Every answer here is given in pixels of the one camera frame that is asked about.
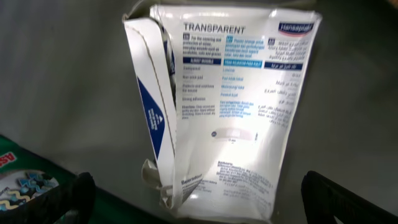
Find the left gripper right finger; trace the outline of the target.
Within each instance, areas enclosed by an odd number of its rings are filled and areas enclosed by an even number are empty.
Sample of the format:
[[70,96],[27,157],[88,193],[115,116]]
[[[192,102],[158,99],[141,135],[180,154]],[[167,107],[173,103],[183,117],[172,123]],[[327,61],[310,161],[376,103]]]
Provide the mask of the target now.
[[302,180],[301,194],[308,224],[397,224],[397,216],[312,170]]

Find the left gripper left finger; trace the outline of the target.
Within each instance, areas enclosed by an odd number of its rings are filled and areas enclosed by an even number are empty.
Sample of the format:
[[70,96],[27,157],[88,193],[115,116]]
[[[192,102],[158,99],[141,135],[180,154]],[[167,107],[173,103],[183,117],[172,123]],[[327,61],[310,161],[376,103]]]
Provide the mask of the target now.
[[96,185],[84,172],[16,208],[1,212],[1,224],[56,223],[68,212],[67,223],[90,221],[96,198]]

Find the green detergent pouch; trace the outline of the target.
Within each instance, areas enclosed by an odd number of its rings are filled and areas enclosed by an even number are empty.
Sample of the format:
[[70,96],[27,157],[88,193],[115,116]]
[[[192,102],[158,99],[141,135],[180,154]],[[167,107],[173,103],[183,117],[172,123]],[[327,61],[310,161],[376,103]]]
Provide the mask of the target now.
[[[30,202],[78,175],[1,137],[1,212]],[[56,223],[67,223],[72,214],[68,212]],[[163,220],[96,186],[94,209],[88,223],[163,223]]]

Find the white plaster box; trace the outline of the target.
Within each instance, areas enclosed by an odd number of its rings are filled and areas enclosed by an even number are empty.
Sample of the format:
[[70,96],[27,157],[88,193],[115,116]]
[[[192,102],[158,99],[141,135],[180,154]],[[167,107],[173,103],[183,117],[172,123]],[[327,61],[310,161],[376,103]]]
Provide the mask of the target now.
[[123,24],[173,216],[269,222],[322,16],[229,2],[139,1]]

